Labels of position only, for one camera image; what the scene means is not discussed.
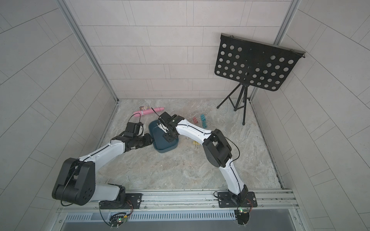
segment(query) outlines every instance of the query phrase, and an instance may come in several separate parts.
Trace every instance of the blue tray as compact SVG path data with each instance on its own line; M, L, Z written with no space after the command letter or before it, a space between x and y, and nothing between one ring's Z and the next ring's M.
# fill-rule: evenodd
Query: blue tray
M149 134L153 138L154 149L157 150L159 153L165 153L171 151L172 149L175 149L177 147L177 144L179 143L179 138L170 143L167 142L163 138L164 131L162 131L162 129L158 127L157 121L158 120L152 121L148 126Z

